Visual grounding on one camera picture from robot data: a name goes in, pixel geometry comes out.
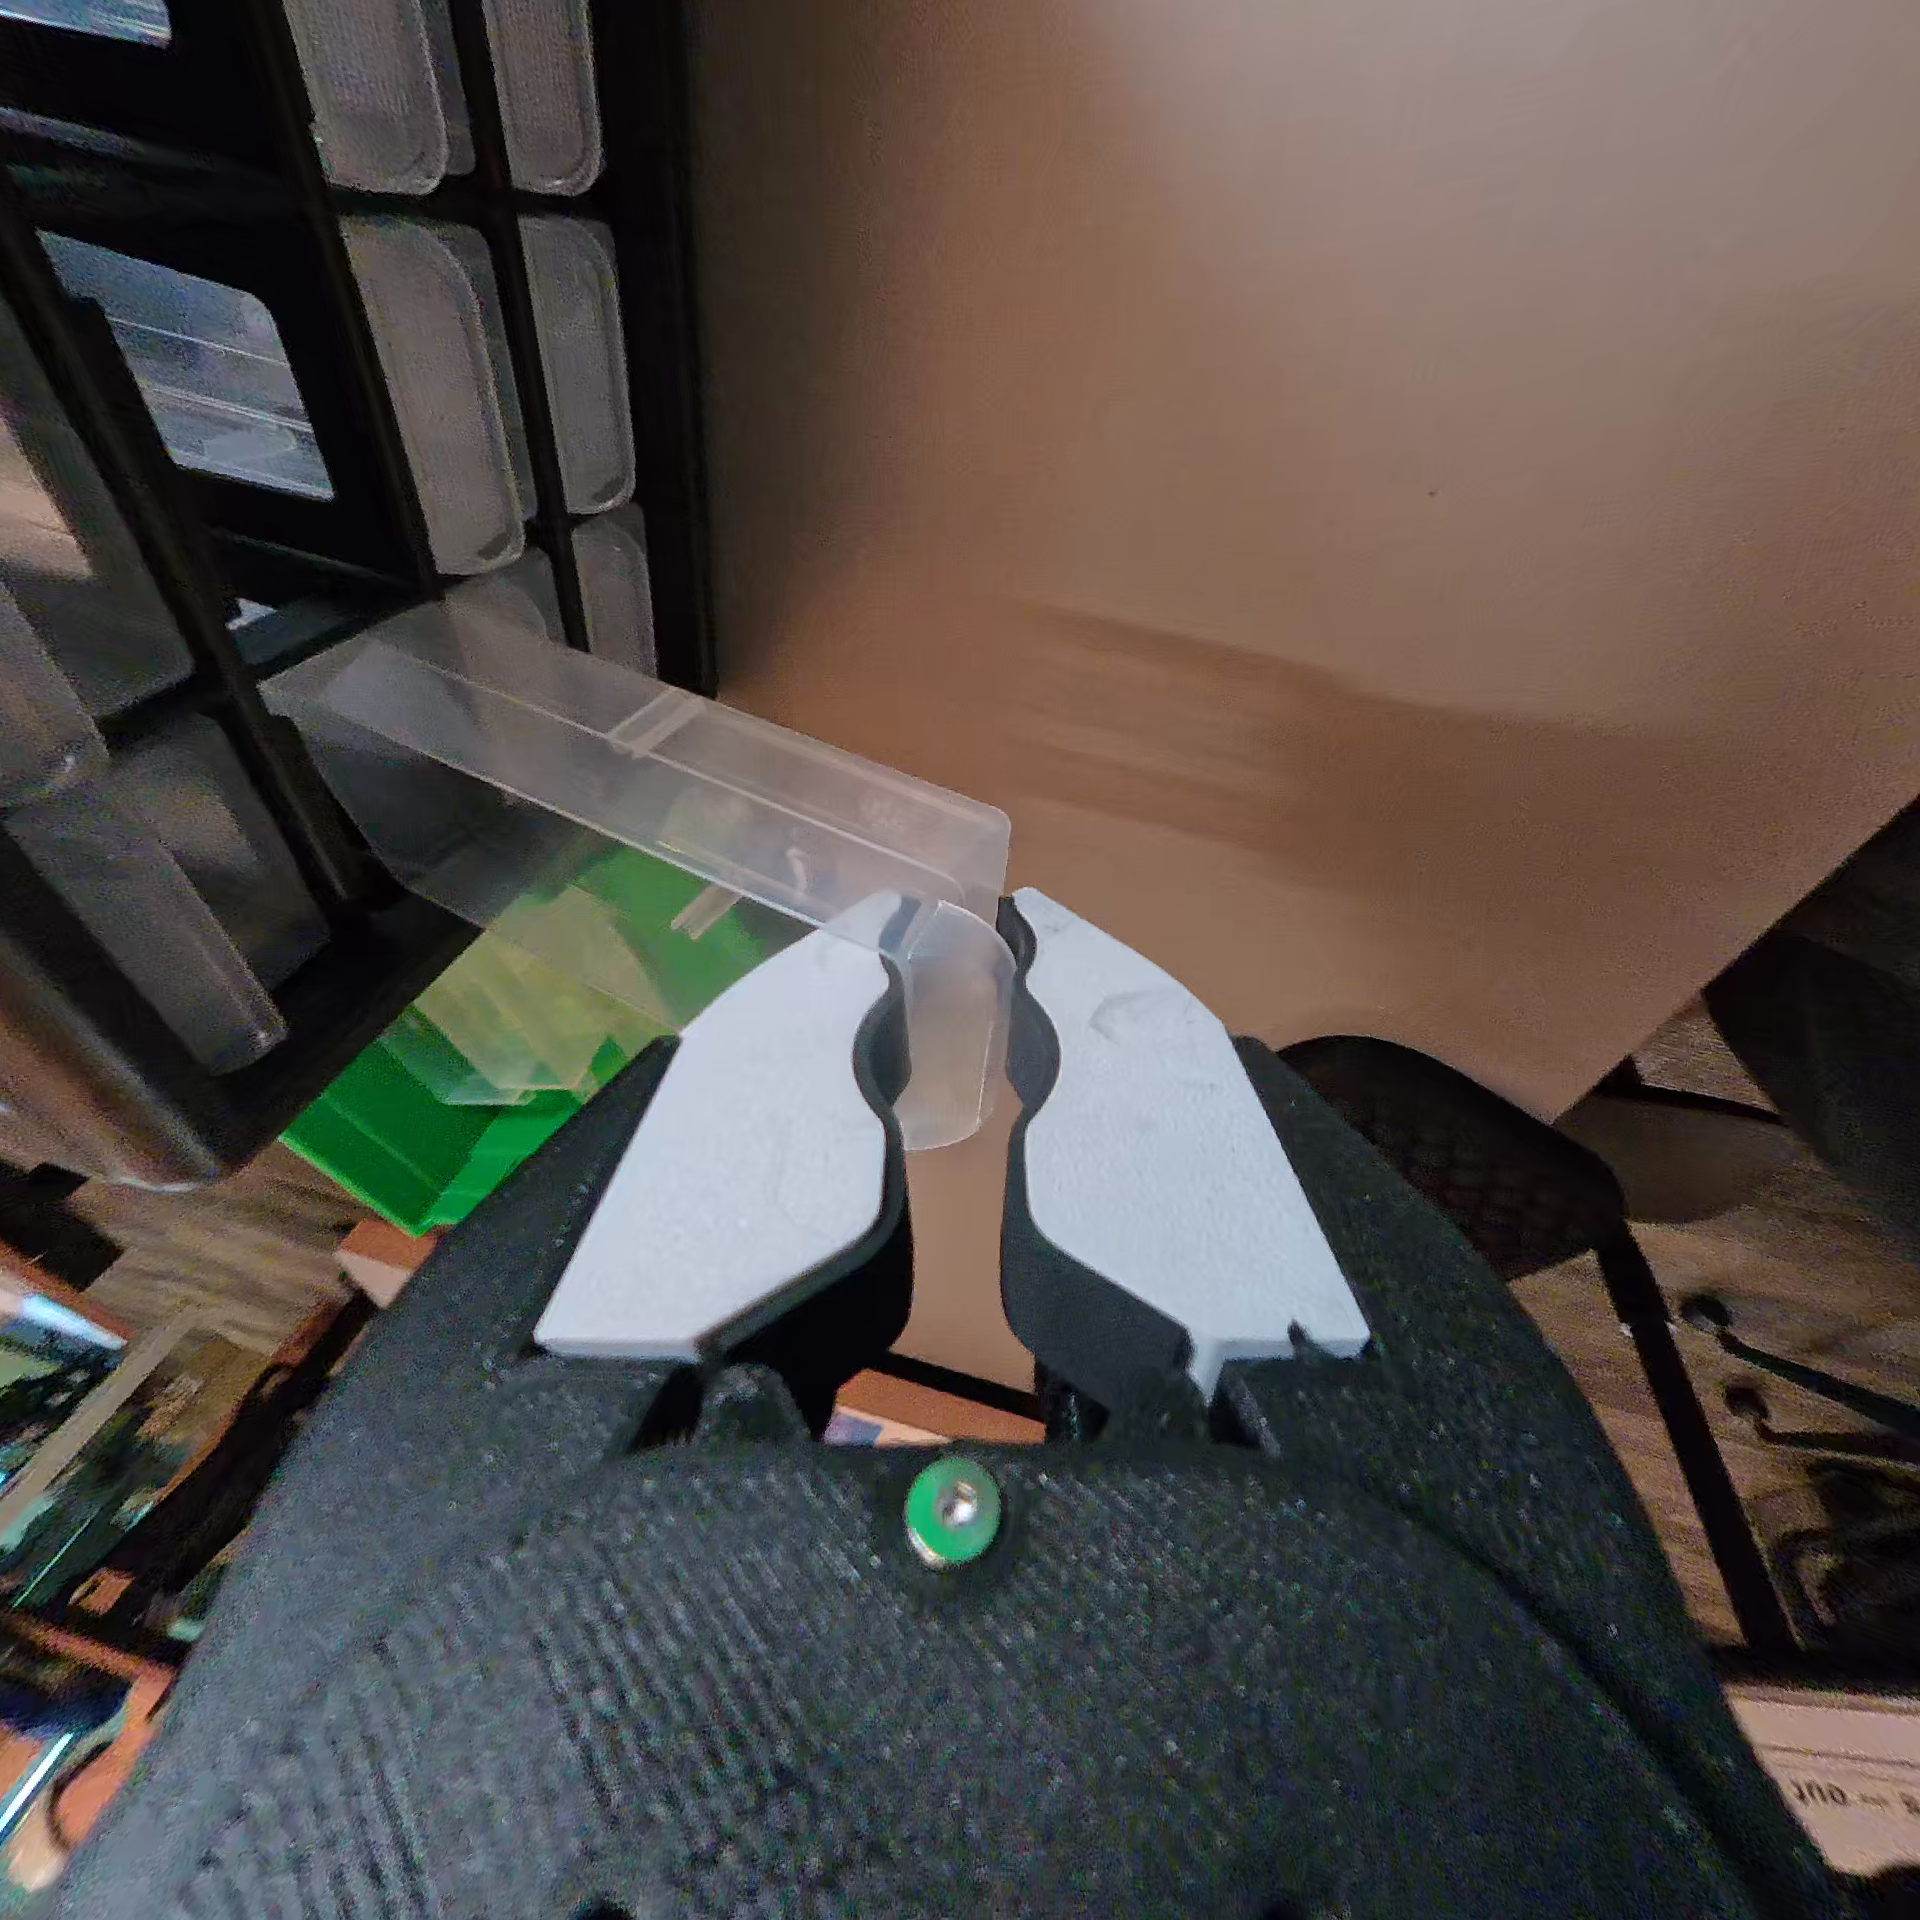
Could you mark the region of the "black mesh office chair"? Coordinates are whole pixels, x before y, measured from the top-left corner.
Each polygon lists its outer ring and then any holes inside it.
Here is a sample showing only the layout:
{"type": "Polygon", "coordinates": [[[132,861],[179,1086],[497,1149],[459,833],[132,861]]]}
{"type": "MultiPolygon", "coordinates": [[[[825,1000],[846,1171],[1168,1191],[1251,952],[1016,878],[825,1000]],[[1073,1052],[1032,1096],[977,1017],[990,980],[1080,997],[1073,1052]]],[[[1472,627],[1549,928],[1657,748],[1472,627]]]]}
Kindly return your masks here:
{"type": "Polygon", "coordinates": [[[1716,974],[1707,1020],[1765,1105],[1623,1061],[1544,1123],[1409,1046],[1281,1049],[1501,1280],[1595,1261],[1757,1669],[1915,1681],[1915,1387],[1769,1349],[1723,1288],[1668,1305],[1633,1228],[1712,1217],[1798,1144],[1915,1264],[1915,919],[1910,803],[1716,974]]]}

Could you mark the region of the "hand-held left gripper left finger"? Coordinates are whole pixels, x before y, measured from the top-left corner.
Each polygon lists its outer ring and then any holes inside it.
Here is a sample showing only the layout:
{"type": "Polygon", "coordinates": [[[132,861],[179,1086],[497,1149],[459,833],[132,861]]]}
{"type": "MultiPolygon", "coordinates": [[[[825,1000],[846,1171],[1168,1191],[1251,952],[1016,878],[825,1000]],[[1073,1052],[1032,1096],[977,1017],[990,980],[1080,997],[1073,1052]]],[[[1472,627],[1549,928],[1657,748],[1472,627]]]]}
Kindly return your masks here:
{"type": "Polygon", "coordinates": [[[905,985],[876,894],[679,1035],[541,1316],[563,1359],[758,1364],[827,1424],[909,1315],[905,985]]]}

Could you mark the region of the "green plastic bin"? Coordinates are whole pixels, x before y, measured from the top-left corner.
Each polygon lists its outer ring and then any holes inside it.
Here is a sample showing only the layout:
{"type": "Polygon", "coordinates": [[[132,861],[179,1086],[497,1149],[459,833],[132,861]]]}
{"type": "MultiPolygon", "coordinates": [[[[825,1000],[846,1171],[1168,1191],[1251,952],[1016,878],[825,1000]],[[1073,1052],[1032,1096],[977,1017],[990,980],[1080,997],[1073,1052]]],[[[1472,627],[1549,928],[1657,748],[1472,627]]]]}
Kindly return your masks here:
{"type": "MultiPolygon", "coordinates": [[[[636,948],[673,1017],[659,1039],[677,1038],[721,990],[806,929],[798,919],[633,848],[611,848],[565,879],[520,894],[493,924],[516,905],[569,892],[603,903],[636,948]]],[[[587,1096],[540,1094],[509,1108],[448,1105],[398,1064],[383,1046],[388,1028],[304,1108],[283,1142],[413,1236],[462,1223],[651,1046],[587,1096]]]]}

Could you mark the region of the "white printed paper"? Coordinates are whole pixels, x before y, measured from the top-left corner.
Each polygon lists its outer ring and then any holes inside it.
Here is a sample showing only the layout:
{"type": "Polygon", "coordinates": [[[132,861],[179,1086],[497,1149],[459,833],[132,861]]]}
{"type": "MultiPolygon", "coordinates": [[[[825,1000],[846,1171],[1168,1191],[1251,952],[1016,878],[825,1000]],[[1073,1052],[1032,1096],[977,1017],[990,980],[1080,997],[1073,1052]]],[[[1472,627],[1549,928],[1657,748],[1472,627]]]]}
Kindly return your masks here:
{"type": "Polygon", "coordinates": [[[1823,1859],[1871,1877],[1918,1864],[1918,1699],[1729,1681],[1744,1737],[1823,1859]]]}

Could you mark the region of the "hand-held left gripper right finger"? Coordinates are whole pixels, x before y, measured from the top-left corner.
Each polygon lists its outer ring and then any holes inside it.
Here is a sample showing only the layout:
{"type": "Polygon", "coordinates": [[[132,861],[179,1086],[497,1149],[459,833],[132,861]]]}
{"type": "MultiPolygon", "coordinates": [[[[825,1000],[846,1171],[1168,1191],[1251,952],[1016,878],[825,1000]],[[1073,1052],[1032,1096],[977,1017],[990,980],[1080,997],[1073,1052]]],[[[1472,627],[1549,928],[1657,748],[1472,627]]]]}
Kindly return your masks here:
{"type": "Polygon", "coordinates": [[[999,1295],[1038,1372],[1108,1413],[1227,1367],[1356,1359],[1372,1331],[1229,1028],[1038,889],[1014,952],[999,1295]]]}

